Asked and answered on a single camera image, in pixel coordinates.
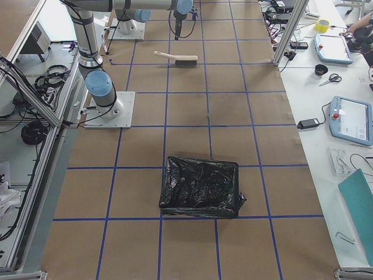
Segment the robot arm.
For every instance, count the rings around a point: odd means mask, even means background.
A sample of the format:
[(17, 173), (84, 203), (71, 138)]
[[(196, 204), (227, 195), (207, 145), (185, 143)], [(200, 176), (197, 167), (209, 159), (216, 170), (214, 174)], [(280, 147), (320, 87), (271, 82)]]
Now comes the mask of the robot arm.
[(182, 22), (192, 12), (192, 1), (62, 1), (73, 22), (79, 48), (79, 70), (85, 78), (92, 71), (102, 71), (103, 59), (99, 54), (94, 12), (117, 13), (117, 20), (146, 21), (152, 10), (169, 11), (175, 17), (174, 38), (181, 38)]
[(130, 35), (137, 28), (136, 22), (146, 23), (150, 19), (152, 12), (149, 9), (115, 9), (115, 15), (119, 32), (124, 35)]

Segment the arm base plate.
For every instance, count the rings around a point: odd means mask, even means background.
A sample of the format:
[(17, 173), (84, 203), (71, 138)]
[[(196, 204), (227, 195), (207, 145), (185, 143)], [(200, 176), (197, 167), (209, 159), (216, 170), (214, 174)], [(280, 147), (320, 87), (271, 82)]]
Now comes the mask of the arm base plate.
[(114, 41), (134, 41), (143, 40), (145, 35), (146, 23), (140, 23), (135, 20), (120, 22), (118, 27), (118, 20), (112, 20), (112, 29), (109, 31), (108, 39)]
[(114, 107), (97, 107), (94, 99), (90, 101), (93, 109), (87, 112), (85, 128), (112, 129), (130, 128), (132, 125), (133, 108), (135, 103), (135, 92), (117, 92), (117, 101)]

